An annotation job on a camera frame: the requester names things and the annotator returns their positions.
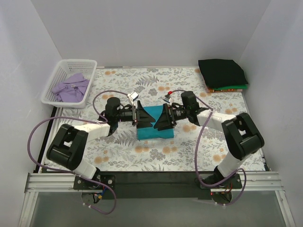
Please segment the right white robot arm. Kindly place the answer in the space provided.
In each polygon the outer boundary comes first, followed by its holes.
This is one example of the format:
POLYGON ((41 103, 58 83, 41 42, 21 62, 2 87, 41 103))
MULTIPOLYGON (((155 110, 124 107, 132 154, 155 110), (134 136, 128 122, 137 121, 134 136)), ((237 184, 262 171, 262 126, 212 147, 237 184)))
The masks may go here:
POLYGON ((220 131, 225 136, 228 153, 214 172, 206 177, 197 177, 203 187, 227 187, 242 163, 264 145, 264 139, 248 113, 238 115, 218 113, 209 105, 201 107, 202 100, 193 91, 181 91, 182 105, 164 104, 162 113, 154 125, 158 131, 172 129, 177 121, 188 119, 190 123, 220 131))

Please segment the teal t shirt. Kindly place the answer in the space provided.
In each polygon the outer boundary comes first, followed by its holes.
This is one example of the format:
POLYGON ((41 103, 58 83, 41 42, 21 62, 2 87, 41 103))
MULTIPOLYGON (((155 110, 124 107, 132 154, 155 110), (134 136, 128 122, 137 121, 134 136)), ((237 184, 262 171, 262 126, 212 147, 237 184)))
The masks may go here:
MULTIPOLYGON (((151 115, 156 121, 159 119, 160 114, 162 113, 163 107, 159 106, 147 106, 144 107, 145 111, 151 115)), ((174 130, 167 129, 158 131, 154 129, 153 126, 155 123, 152 123, 152 127, 137 129, 137 138, 138 140, 150 140, 150 139, 172 139, 174 138, 174 130)))

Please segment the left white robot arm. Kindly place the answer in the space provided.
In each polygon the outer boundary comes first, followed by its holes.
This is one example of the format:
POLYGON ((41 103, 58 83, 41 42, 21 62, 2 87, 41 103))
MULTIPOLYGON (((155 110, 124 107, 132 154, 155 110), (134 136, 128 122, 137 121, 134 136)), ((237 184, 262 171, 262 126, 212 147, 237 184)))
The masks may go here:
POLYGON ((87 142, 112 135, 118 128, 119 122, 131 122, 137 128, 149 128, 156 122, 143 108, 140 101, 137 105, 127 105, 122 108, 120 99, 117 97, 107 100, 104 117, 107 122, 80 126, 63 124, 46 154, 49 160, 84 177, 84 183, 90 189, 98 188, 101 178, 98 175, 98 169, 83 158, 87 142))

